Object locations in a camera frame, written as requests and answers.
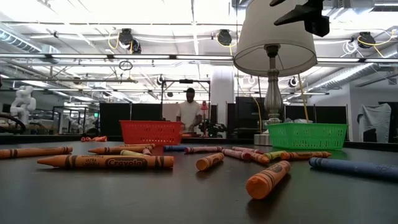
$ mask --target white shirt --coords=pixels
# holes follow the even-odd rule
[[[188,103],[187,101],[179,104],[180,109],[177,112],[177,116],[181,117],[181,122],[185,124],[184,132],[190,132],[189,126],[196,121],[197,115],[201,115],[200,104],[196,101]]]

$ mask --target red basket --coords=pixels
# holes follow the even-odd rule
[[[154,143],[175,146],[181,143],[183,124],[170,121],[120,121],[125,144]]]

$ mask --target table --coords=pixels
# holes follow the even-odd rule
[[[88,149],[120,144],[0,149],[73,146],[73,154],[90,154]],[[394,182],[317,171],[297,161],[265,200],[251,200],[246,181],[266,167],[225,157],[209,172],[198,172],[195,163],[207,154],[165,155],[175,157],[174,169],[62,170],[37,164],[41,157],[0,160],[0,223],[398,223]],[[343,149],[332,158],[398,165],[394,152]]]

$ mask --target lamp stand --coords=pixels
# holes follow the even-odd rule
[[[278,75],[279,71],[276,69],[275,58],[278,55],[278,50],[280,48],[279,44],[273,45],[265,45],[264,50],[267,51],[267,55],[269,57],[269,67],[270,69],[267,72],[268,76],[268,89],[266,100],[264,102],[264,106],[266,111],[268,112],[269,120],[268,124],[279,124],[281,120],[279,119],[279,113],[283,110],[283,101],[282,96],[280,94],[279,86],[278,86]]]

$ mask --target blue crayon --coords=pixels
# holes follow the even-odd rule
[[[183,152],[186,147],[195,147],[195,146],[164,146],[163,150],[165,152]]]
[[[398,180],[398,167],[393,165],[324,158],[311,158],[309,163],[313,167],[331,171]]]

